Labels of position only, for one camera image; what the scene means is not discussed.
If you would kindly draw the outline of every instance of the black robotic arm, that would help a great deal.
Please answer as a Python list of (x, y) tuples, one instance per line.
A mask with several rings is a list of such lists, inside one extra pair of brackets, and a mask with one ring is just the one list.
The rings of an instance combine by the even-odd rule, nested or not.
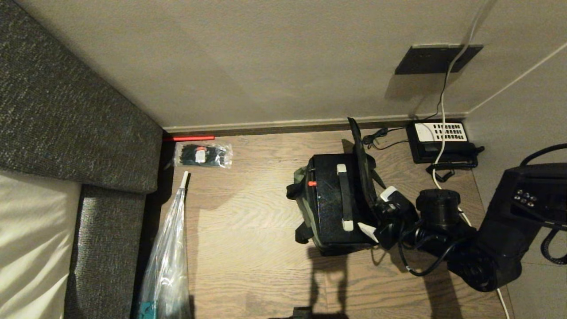
[[(493, 291), (520, 276), (520, 261), (541, 227), (552, 229), (541, 245), (543, 255), (565, 265), (567, 255), (554, 258), (548, 247), (558, 231), (567, 230), (567, 163), (527, 165), (534, 155), (561, 148), (567, 148), (567, 144), (544, 149), (506, 170), (478, 231), (459, 216), (460, 196), (455, 191), (421, 191), (416, 201), (421, 212), (418, 217), (406, 198), (387, 189), (390, 196), (380, 196), (382, 201), (376, 205), (384, 213), (376, 214), (380, 227), (375, 235), (385, 249), (397, 243), (402, 261), (413, 275), (426, 275), (447, 261), (450, 271), (482, 292)], [(404, 250), (411, 249), (426, 251), (438, 259), (418, 272), (405, 260)]]

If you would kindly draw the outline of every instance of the red stick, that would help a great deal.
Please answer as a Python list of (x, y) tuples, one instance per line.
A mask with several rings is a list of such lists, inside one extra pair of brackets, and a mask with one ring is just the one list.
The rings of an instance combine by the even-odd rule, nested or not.
[(186, 142), (186, 141), (211, 141), (214, 136), (173, 136), (164, 137), (164, 142)]

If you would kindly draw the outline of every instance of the baseboard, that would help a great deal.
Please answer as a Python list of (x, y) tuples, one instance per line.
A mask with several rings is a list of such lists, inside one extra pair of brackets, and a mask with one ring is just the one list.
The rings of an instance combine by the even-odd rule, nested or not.
[[(424, 118), (428, 115), (417, 115), (416, 118)], [(448, 119), (464, 119), (466, 112), (447, 113)], [(407, 115), (394, 116), (367, 116), (355, 117), (361, 128), (378, 127), (400, 127), (407, 125), (413, 119)], [(256, 134), (275, 134), (275, 133), (297, 133), (313, 131), (338, 131), (349, 129), (346, 118), (341, 119), (315, 119), (315, 120), (290, 120), (273, 122), (252, 122), (237, 124), (217, 124), (217, 125), (194, 125), (194, 126), (175, 126), (164, 127), (171, 135), (256, 135)]]

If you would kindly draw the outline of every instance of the gray couch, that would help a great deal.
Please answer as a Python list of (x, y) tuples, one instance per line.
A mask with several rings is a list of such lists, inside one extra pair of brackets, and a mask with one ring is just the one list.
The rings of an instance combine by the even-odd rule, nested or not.
[(0, 169), (81, 183), (65, 318), (128, 318), (162, 129), (0, 0)]

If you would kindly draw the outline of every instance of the black cylinder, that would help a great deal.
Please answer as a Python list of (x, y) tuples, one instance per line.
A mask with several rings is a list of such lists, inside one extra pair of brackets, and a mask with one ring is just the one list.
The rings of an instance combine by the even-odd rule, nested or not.
[(416, 201), (426, 228), (448, 230), (459, 223), (460, 195), (450, 190), (423, 190)]

